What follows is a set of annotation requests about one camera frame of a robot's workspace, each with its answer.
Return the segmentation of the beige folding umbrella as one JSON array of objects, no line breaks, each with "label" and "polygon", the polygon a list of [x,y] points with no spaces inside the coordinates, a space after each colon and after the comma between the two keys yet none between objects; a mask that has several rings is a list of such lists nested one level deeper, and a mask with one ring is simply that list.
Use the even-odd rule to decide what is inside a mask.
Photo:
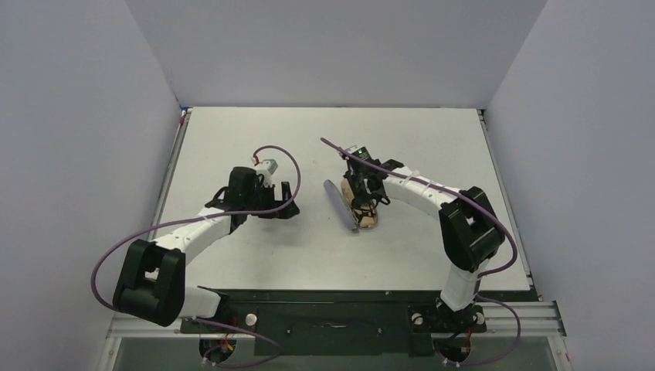
[{"label": "beige folding umbrella", "polygon": [[346,199],[356,227],[369,230],[378,225],[378,214],[371,203],[355,205],[355,194],[346,178],[341,180],[341,193]]}]

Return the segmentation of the lilac umbrella case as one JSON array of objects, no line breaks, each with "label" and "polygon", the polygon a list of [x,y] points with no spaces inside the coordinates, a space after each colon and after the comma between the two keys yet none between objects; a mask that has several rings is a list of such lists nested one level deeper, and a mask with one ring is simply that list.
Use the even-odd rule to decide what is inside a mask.
[{"label": "lilac umbrella case", "polygon": [[323,182],[324,191],[344,227],[352,233],[359,231],[348,201],[340,189],[329,179]]}]

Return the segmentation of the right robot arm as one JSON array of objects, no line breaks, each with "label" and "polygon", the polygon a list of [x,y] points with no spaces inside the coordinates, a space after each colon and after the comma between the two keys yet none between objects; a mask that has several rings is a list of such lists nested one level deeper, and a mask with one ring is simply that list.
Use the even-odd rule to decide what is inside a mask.
[{"label": "right robot arm", "polygon": [[363,229],[374,227],[378,206],[392,200],[435,218],[450,261],[440,300],[453,312],[470,307],[479,290],[480,274],[505,241],[484,191],[478,187],[445,187],[396,160],[372,159],[365,148],[343,159],[347,170],[341,194],[356,225]]}]

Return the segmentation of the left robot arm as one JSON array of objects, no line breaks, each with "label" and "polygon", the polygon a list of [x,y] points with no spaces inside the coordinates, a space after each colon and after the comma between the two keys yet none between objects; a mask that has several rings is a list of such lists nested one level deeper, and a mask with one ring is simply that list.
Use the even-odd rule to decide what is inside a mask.
[{"label": "left robot arm", "polygon": [[132,242],[124,258],[112,304],[118,312],[161,326],[181,317],[212,318],[219,313],[220,294],[186,282],[186,267],[216,241],[234,233],[254,215],[288,220],[300,210],[289,182],[275,198],[273,159],[252,168],[235,167],[227,186],[207,202],[190,223],[154,240]]}]

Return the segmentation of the aluminium rail base frame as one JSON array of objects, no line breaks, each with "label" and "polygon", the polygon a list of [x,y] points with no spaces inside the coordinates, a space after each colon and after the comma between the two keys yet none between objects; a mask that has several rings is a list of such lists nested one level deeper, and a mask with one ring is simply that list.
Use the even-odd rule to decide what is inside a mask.
[{"label": "aluminium rail base frame", "polygon": [[167,327],[121,315],[101,370],[256,370],[375,362],[394,369],[569,370],[558,307],[481,303],[447,325],[435,305],[391,301],[235,303],[223,320],[180,318]]}]

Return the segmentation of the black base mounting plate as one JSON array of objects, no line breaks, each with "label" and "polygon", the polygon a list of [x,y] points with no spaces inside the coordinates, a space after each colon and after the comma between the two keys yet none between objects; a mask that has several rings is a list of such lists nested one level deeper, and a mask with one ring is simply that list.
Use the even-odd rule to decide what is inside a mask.
[{"label": "black base mounting plate", "polygon": [[400,302],[238,303],[217,318],[182,321],[202,349],[221,356],[253,341],[256,356],[379,356],[467,354],[469,333],[487,331],[483,310],[462,315],[435,304]]}]

